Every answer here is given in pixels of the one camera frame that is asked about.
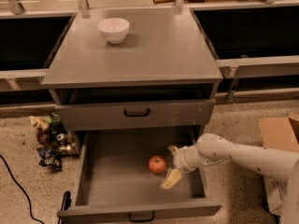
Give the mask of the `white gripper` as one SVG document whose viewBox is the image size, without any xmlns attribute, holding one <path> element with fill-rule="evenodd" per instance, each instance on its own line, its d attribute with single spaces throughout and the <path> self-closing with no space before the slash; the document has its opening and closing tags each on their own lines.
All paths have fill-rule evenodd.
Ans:
<svg viewBox="0 0 299 224">
<path fill-rule="evenodd" d="M 174 169 L 167 171 L 165 180 L 160 185 L 161 189 L 171 189 L 182 177 L 183 174 L 193 172 L 196 168 L 203 167 L 205 157 L 199 153 L 197 145 L 176 147 L 169 146 L 168 150 L 173 155 Z"/>
</svg>

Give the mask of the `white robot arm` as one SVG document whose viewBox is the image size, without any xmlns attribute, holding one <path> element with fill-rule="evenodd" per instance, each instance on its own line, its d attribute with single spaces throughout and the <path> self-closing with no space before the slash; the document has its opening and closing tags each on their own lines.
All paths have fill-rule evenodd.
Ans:
<svg viewBox="0 0 299 224">
<path fill-rule="evenodd" d="M 205 133 L 189 147 L 168 148 L 173 169 L 167 171 L 162 189 L 171 189 L 183 174 L 209 165 L 231 161 L 286 186 L 279 224 L 299 221 L 299 153 L 269 147 L 255 147 L 230 142 L 216 134 Z"/>
</svg>

